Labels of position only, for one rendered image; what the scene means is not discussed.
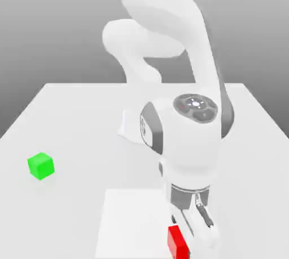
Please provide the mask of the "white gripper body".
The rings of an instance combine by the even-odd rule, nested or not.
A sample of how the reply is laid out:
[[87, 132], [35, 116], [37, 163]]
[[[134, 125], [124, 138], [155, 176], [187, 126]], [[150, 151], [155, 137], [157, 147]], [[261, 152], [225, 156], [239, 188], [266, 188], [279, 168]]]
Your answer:
[[170, 211], [190, 251], [218, 250], [220, 231], [204, 204], [193, 204], [183, 210], [171, 204]]

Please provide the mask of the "small green cube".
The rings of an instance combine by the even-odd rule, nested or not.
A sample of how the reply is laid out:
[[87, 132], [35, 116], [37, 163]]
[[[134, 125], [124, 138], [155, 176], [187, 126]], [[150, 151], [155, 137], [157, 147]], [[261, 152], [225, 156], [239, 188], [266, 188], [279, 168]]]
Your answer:
[[53, 159], [44, 152], [30, 157], [27, 161], [31, 175], [38, 180], [42, 180], [55, 172]]

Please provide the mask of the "small red cube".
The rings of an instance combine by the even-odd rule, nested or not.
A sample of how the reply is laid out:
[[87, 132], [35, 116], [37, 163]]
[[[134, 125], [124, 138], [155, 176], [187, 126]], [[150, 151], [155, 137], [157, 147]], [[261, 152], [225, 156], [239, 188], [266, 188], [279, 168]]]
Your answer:
[[189, 248], [177, 225], [168, 227], [167, 244], [173, 259], [190, 259]]

